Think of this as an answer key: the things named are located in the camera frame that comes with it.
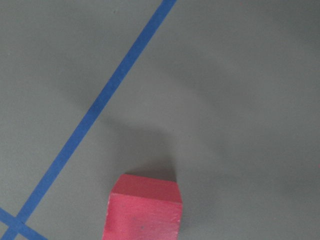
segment block top face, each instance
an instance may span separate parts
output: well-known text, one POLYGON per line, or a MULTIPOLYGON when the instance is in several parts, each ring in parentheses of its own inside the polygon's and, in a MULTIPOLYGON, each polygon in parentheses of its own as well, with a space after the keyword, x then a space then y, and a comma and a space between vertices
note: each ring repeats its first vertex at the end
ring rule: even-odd
POLYGON ((121 175, 111 193, 182 204, 176 182, 131 174, 121 175))

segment pink wooden block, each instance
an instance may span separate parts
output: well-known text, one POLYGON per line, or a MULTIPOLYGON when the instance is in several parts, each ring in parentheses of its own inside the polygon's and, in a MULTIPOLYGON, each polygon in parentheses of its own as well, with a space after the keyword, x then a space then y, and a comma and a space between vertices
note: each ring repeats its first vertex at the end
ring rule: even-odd
POLYGON ((181 215, 176 182, 123 174, 109 196, 102 240, 177 240, 181 215))

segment gray surface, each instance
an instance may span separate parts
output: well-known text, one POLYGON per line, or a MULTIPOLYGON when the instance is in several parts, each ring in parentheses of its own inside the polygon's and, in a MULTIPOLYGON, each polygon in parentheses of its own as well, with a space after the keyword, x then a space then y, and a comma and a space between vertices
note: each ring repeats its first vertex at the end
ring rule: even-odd
MULTIPOLYGON (((0 2, 1 208, 18 213, 160 2, 0 2)), ((101 239, 131 172, 176 178, 180 240, 318 240, 319 7, 178 1, 27 224, 101 239)))

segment blue tape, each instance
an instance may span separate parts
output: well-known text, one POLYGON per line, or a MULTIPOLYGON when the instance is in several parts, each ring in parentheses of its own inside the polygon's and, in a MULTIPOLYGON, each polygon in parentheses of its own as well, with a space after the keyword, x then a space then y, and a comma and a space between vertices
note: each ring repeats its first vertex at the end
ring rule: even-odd
MULTIPOLYGON (((46 194, 52 183, 55 181, 61 170, 68 162, 71 155, 74 153, 82 139, 85 137, 90 127, 94 124, 101 111, 107 105, 112 95, 117 90, 118 86, 125 78, 131 67, 138 59, 141 52, 147 46, 152 36, 157 31, 163 20, 171 8, 176 3, 176 0, 163 0, 157 8, 149 22, 146 24, 138 38, 133 43, 128 53, 116 68, 115 72, 102 89, 96 100, 93 102, 88 112, 84 115, 79 125, 76 127, 68 141, 63 146, 62 150, 56 156, 49 169, 46 171, 38 185, 35 187, 18 215, 16 216, 21 222, 25 223, 33 213, 43 196, 46 194)), ((2 236, 1 240, 13 240, 17 236, 17 231, 13 227, 2 236)))
POLYGON ((6 212, 0 207, 0 220, 10 226, 12 230, 19 232, 22 236, 32 240, 47 240, 44 236, 26 226, 23 222, 6 212))

